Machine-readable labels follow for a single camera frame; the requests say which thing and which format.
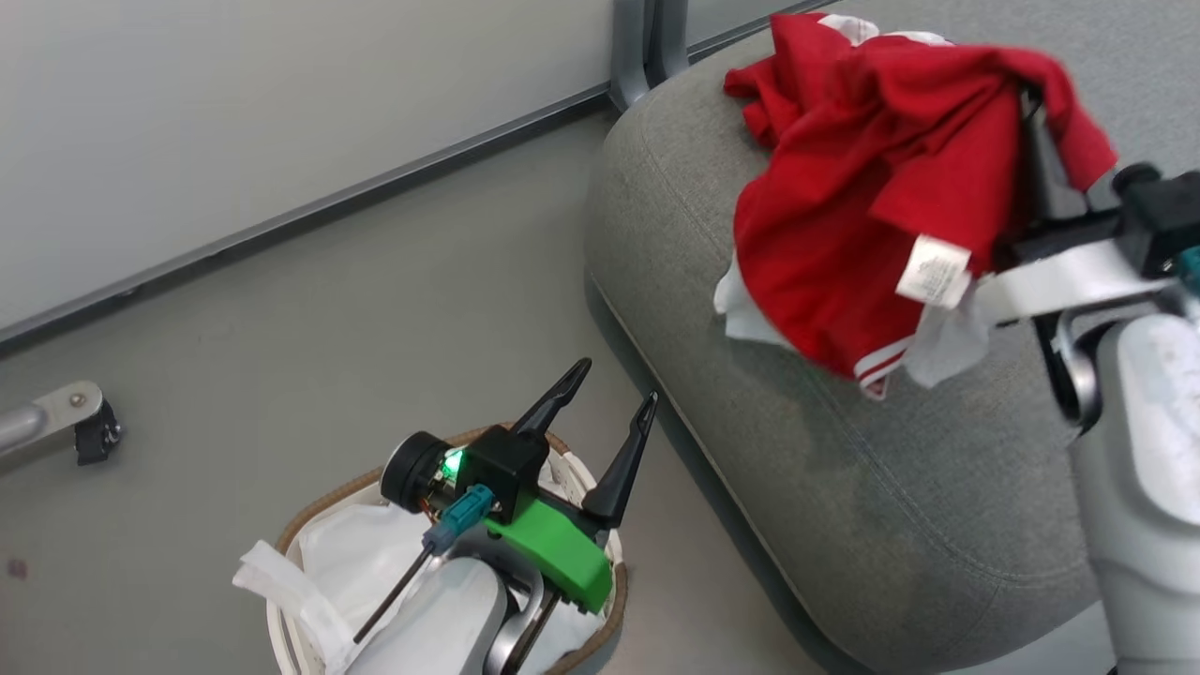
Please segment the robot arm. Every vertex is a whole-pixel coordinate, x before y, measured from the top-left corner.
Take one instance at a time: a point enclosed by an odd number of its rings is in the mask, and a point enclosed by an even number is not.
[[[1080,519],[1121,675],[1200,673],[1200,174],[1148,165],[1081,195],[1026,96],[1039,217],[982,282],[984,315],[1030,318],[1072,444]],[[1078,317],[1152,301],[1094,328]]]

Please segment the baseboard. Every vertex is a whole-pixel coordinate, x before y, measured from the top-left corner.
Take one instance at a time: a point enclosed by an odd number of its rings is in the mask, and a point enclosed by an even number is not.
[[[832,1],[805,0],[782,11],[805,12]],[[703,40],[688,49],[689,59],[696,62],[709,56],[763,30],[768,22],[769,17],[762,17]],[[137,298],[173,288],[188,279],[223,267],[229,261],[253,255],[284,239],[332,222],[347,214],[412,190],[523,141],[601,110],[607,106],[607,92],[608,83],[598,84],[438,153],[340,190],[76,300],[2,328],[0,329],[0,358],[104,316],[136,301]]]

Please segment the clothing tag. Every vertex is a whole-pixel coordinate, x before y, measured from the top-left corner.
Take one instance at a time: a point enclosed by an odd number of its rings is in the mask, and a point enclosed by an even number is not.
[[[922,234],[912,245],[896,294],[926,305],[954,309],[971,285],[967,271],[970,259],[971,251]]]

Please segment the gray cushion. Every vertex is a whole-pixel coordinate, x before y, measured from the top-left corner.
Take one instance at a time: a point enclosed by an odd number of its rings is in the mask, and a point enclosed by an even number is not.
[[[1193,42],[1184,47],[1195,24],[1184,2],[1154,4],[1175,17],[1145,5],[1043,5],[990,4],[994,17],[982,0],[852,0],[833,10],[887,30],[1051,49],[1075,70],[1118,148],[1154,151],[1169,169],[1200,159],[1189,155],[1193,129],[1160,127],[1146,113],[1182,119],[1196,109],[1181,101],[1196,94],[1162,84],[1174,77],[1166,54],[1196,55]],[[880,670],[996,658],[1096,599],[1064,453],[1073,432],[1027,325],[996,331],[985,364],[931,392],[894,377],[882,404],[782,350],[724,336],[712,294],[730,262],[737,196],[768,156],[721,82],[770,48],[766,34],[738,43],[619,120],[595,178],[588,265],[835,644]],[[1147,82],[1157,76],[1158,86]]]

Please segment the blue connector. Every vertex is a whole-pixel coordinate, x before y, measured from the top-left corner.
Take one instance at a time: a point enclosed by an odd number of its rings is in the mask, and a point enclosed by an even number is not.
[[[421,536],[421,544],[432,555],[442,555],[458,539],[458,536],[482,522],[492,513],[496,495],[480,484],[474,484],[442,512],[442,519]]]

